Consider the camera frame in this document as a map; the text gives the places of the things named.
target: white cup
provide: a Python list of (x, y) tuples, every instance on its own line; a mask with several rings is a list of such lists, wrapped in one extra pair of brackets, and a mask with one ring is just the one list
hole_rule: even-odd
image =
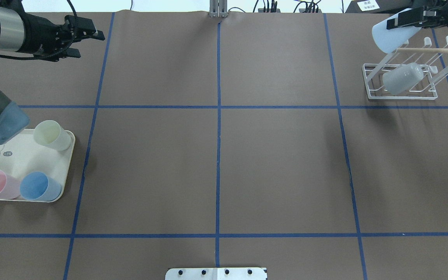
[(70, 147), (72, 138), (60, 124), (47, 120), (38, 124), (34, 129), (34, 141), (44, 147), (63, 151)]
[(411, 89), (424, 77), (421, 66), (412, 62), (383, 74), (383, 84), (389, 93), (397, 95)]

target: white mounting plate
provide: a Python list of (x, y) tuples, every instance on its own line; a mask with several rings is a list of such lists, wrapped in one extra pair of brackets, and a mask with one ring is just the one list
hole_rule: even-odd
[(267, 280), (266, 268), (169, 269), (165, 280)]
[(21, 196), (15, 199), (0, 199), (2, 201), (24, 202), (55, 202), (64, 192), (68, 170), (75, 146), (75, 135), (67, 131), (72, 138), (68, 149), (57, 151), (41, 146), (34, 141), (34, 129), (24, 129), (4, 145), (0, 145), (0, 170), (22, 180), (31, 172), (43, 172), (55, 179), (62, 186), (62, 192), (53, 201), (26, 200)]
[[(427, 93), (432, 93), (433, 96), (375, 96), (371, 94), (371, 91), (369, 90), (369, 83), (371, 82), (370, 80), (368, 80), (368, 74), (371, 72), (371, 69), (368, 68), (375, 68), (377, 66), (377, 64), (371, 64), (371, 63), (365, 63), (362, 66), (362, 75), (364, 77), (364, 85), (366, 86), (366, 93), (367, 93), (367, 98), (368, 99), (391, 99), (391, 100), (435, 100), (437, 99), (438, 95), (437, 95), (437, 89), (435, 88), (435, 85), (432, 84), (430, 85), (430, 88), (425, 90), (425, 92)], [(397, 68), (398, 66), (400, 66), (400, 64), (386, 64), (384, 66), (384, 68)], [(430, 81), (432, 80), (432, 75), (430, 71), (427, 71), (425, 73), (426, 78), (428, 79), (428, 83), (430, 83)], [(416, 92), (409, 92), (406, 91), (407, 94), (417, 94)]]

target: white wire rack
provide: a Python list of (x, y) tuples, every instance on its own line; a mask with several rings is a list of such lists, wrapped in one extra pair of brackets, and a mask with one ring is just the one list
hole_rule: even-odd
[[(432, 48), (430, 37), (424, 39), (421, 48), (409, 48), (409, 41), (406, 41), (400, 48), (386, 55), (379, 64), (366, 63), (362, 66), (364, 83), (368, 99), (393, 99), (393, 100), (435, 100), (438, 97), (436, 85), (448, 76), (448, 65), (438, 71), (438, 60), (443, 53), (448, 53), (448, 36), (444, 48)], [(397, 58), (403, 58), (400, 63), (395, 63)], [(411, 89), (401, 94), (393, 95), (389, 93), (383, 84), (384, 73), (399, 68), (407, 63), (415, 62), (421, 66), (425, 78), (418, 82)]]

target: blue cup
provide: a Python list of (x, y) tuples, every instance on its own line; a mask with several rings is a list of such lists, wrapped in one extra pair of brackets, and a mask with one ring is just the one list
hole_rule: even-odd
[(20, 195), (27, 200), (52, 201), (62, 192), (62, 186), (43, 172), (32, 172), (20, 184)]

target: sticker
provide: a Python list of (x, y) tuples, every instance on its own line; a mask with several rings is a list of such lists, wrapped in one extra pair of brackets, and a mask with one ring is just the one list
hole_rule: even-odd
[(379, 9), (378, 3), (376, 0), (366, 0), (357, 2), (357, 5), (359, 5), (359, 8), (361, 11), (372, 11)]

